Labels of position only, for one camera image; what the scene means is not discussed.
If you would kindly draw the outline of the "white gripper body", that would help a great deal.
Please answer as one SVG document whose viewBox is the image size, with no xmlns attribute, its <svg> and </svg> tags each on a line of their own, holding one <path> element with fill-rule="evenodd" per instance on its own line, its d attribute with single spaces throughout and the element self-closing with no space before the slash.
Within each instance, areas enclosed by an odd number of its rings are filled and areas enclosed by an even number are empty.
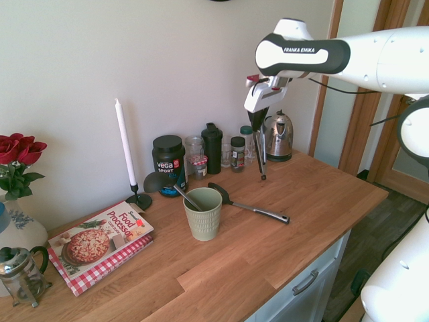
<svg viewBox="0 0 429 322">
<path fill-rule="evenodd" d="M 246 78 L 249 92 L 244 108 L 252 113 L 280 102 L 287 91 L 290 78 L 280 76 L 251 75 Z"/>
</svg>

